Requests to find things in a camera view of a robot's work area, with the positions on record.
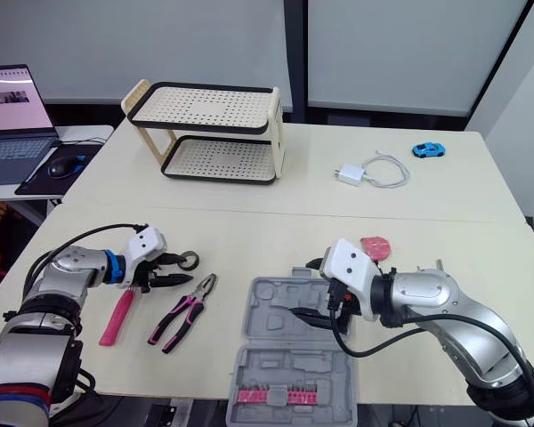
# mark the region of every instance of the pink-handled pliers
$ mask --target pink-handled pliers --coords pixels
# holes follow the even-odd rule
[[[215,282],[217,281],[217,276],[215,274],[210,274],[204,280],[202,280],[196,290],[189,295],[184,295],[176,306],[166,314],[160,322],[158,322],[157,327],[154,328],[148,343],[154,345],[160,339],[160,336],[164,333],[168,325],[178,317],[180,313],[185,311],[190,307],[186,319],[180,329],[174,336],[170,339],[169,342],[165,344],[162,348],[163,353],[169,353],[172,349],[180,342],[180,340],[188,333],[191,326],[196,321],[198,315],[204,310],[204,299],[209,295],[210,292],[214,289]]]

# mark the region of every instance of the plastic tool case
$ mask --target plastic tool case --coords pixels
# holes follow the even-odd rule
[[[141,80],[121,108],[165,176],[269,184],[281,175],[285,147],[278,87]],[[167,130],[170,143],[163,153],[148,129]],[[174,130],[197,134],[176,139]]]
[[[254,280],[244,321],[250,343],[239,351],[233,371],[230,427],[357,425],[352,358],[331,331],[288,310],[302,306],[327,315],[327,291],[326,280],[303,268],[294,268],[291,278]],[[292,403],[302,390],[316,391],[316,404]],[[254,399],[261,403],[249,403]]]

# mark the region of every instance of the white table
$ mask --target white table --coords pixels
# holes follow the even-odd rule
[[[392,256],[383,263],[387,269],[414,271],[417,265],[433,267],[441,258],[464,292],[508,322],[534,365],[534,234],[520,223],[64,204],[49,215],[0,286],[0,329],[2,313],[18,308],[24,277],[38,255],[112,222],[148,222],[166,235],[170,252],[193,249],[202,262],[189,284],[154,289],[139,298],[114,347],[97,342],[122,291],[113,286],[90,291],[80,339],[83,367],[95,375],[99,392],[228,398],[236,353],[246,342],[241,325],[253,278],[287,276],[293,266],[322,256],[340,237],[354,242],[361,236],[388,238]],[[130,236],[130,230],[112,230],[82,245],[118,252]],[[219,282],[190,335],[168,355],[149,346],[146,340],[156,323],[210,272],[218,274]],[[352,347],[368,348],[399,332],[359,318]],[[360,403],[471,404],[465,380],[432,335],[408,338],[356,365]]]
[[[87,125],[87,126],[56,126],[55,127],[61,141],[84,141],[91,138],[108,139],[113,132],[113,126],[110,125]],[[34,172],[49,158],[56,149],[50,149],[44,159],[36,167]],[[0,201],[20,201],[20,200],[48,200],[50,198],[60,198],[62,195],[39,195],[24,194],[18,195],[14,191],[19,184],[0,185]]]
[[[285,124],[283,176],[272,185],[170,179],[128,121],[87,166],[64,203],[136,205],[343,217],[525,223],[478,133]],[[445,157],[419,159],[411,148],[441,142]],[[380,149],[411,172],[408,185],[377,189],[336,180],[342,163],[358,163]],[[374,174],[397,177],[375,163]]]

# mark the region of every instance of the blue toy car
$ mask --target blue toy car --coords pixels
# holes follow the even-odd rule
[[[441,157],[445,155],[445,147],[434,142],[416,145],[411,152],[419,158],[424,157]]]

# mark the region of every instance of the laptop keyboard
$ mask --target laptop keyboard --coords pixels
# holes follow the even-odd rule
[[[38,157],[52,140],[0,141],[0,160]]]

